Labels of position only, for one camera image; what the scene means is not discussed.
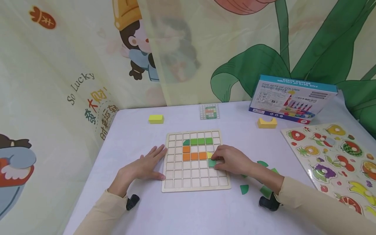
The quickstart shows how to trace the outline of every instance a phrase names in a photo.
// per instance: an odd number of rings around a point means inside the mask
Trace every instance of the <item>yellow hat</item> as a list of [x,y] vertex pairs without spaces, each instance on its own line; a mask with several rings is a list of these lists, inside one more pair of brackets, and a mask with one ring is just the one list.
[[112,0],[115,27],[122,31],[128,25],[142,19],[137,0]]

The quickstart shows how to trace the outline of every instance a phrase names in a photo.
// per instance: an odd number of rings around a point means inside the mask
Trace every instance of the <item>hand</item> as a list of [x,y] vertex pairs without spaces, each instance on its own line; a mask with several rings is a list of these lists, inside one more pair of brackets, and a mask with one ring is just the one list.
[[154,168],[166,153],[167,148],[164,147],[164,144],[159,148],[154,146],[146,156],[141,155],[139,159],[121,168],[108,188],[108,192],[124,197],[129,185],[135,179],[164,180],[166,177],[154,171]]
[[248,175],[248,172],[255,164],[242,151],[228,145],[218,146],[211,159],[224,160],[223,164],[216,164],[214,169],[226,170],[234,174]]

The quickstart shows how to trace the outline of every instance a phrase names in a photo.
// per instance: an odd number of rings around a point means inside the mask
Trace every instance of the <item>wooden puzzle board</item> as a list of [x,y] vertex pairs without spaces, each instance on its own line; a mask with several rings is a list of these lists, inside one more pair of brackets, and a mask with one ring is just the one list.
[[341,124],[281,130],[318,190],[376,223],[376,160]]
[[211,156],[221,145],[219,130],[168,133],[162,192],[230,189],[230,175],[214,169]]

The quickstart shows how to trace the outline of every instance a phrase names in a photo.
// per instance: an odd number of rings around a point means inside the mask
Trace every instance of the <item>green block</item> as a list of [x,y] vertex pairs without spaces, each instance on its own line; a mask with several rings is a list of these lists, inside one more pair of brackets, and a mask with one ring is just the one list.
[[186,146],[186,145],[189,145],[189,139],[186,139],[184,142],[183,142],[183,145]]
[[217,164],[217,161],[209,159],[208,163],[209,163],[209,167],[214,167]]
[[275,173],[279,174],[277,169],[273,168],[272,171],[274,171]]
[[205,138],[198,138],[197,141],[199,145],[205,144]]
[[263,161],[257,161],[258,164],[261,164],[265,167],[268,167],[269,165],[266,163],[266,162],[263,162]]
[[241,194],[242,194],[242,195],[246,194],[246,193],[248,192],[248,190],[249,190],[249,185],[248,185],[248,184],[246,184],[246,185],[241,185],[241,186],[240,186],[240,190],[241,190]]
[[197,139],[191,139],[191,145],[197,145]]
[[266,198],[270,198],[270,195],[272,194],[272,191],[270,188],[266,187],[265,185],[260,189],[260,192],[264,195]]
[[205,142],[206,144],[213,144],[213,138],[206,138]]

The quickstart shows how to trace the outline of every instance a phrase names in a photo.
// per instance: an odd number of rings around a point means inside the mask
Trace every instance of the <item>left hand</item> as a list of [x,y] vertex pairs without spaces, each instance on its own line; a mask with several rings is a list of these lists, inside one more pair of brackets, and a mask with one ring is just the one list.
[[166,177],[154,171],[154,168],[166,153],[167,148],[164,147],[164,144],[159,148],[154,146],[146,156],[141,155],[139,159],[121,168],[108,188],[108,192],[124,197],[129,185],[135,179],[164,180]]

